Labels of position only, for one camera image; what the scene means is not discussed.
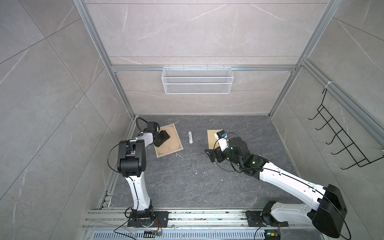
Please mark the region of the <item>tan bordered letter paper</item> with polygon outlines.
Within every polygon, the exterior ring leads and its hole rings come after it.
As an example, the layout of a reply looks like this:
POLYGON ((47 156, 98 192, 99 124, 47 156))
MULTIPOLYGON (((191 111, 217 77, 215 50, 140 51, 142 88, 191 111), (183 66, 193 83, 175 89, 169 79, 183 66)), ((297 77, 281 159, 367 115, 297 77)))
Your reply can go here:
POLYGON ((155 147, 157 158, 166 156, 177 151, 183 150, 180 137, 178 135, 175 124, 170 124, 160 128, 161 131, 166 131, 170 138, 166 140, 159 148, 155 147))

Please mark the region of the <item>yellow kraft envelope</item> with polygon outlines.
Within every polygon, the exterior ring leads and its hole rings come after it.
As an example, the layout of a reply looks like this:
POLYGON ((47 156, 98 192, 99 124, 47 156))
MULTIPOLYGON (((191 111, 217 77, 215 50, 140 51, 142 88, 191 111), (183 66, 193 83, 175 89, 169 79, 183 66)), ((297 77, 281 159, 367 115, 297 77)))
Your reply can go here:
POLYGON ((215 137, 217 132, 220 132, 221 130, 207 130, 207 136, 208 136, 208 145, 209 149, 213 150, 217 147, 219 147, 219 143, 217 143, 217 139, 215 137))

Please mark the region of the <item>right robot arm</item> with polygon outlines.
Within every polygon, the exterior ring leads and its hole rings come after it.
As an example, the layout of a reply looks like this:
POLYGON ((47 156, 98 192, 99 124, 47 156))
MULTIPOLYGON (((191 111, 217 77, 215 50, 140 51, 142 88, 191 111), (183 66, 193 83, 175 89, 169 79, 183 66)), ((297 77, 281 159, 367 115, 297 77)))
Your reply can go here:
POLYGON ((239 137, 228 139, 224 132, 218 132, 216 138, 213 149, 205 150, 211 162, 229 161, 234 172, 272 184, 301 201, 301 204, 269 201, 260 214, 264 225, 300 223, 312 225, 333 239, 342 236, 342 228, 347 226, 348 210, 336 186, 314 184, 279 168, 250 153, 246 142, 239 137))

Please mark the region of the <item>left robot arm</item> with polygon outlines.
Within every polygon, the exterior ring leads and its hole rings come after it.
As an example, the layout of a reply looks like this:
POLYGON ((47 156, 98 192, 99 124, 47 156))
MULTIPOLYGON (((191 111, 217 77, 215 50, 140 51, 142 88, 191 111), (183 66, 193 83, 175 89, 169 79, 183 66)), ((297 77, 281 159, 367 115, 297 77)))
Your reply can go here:
POLYGON ((119 142, 117 172, 129 183, 134 201, 133 210, 143 212, 152 207, 144 178, 147 167, 146 147, 160 147, 171 137, 167 131, 160 129, 159 123, 148 122, 140 117, 136 120, 137 127, 139 120, 146 123, 147 127, 139 129, 140 134, 136 138, 119 142))

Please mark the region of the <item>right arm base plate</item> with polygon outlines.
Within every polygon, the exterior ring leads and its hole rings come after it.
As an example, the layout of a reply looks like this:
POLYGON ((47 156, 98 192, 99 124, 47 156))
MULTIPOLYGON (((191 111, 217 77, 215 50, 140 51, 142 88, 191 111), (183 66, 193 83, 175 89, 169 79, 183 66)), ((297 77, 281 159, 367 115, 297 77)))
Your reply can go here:
POLYGON ((245 211, 249 227, 288 227, 288 222, 278 222, 271 214, 262 211, 245 211))

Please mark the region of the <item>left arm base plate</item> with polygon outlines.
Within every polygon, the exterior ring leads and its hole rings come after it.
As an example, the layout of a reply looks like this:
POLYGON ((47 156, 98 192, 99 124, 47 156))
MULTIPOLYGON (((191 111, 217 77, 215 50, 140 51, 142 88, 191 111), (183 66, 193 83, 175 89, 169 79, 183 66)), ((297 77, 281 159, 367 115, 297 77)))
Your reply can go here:
POLYGON ((136 211, 134 210, 128 218, 128 227, 157 228, 167 227, 169 212, 167 211, 136 211))

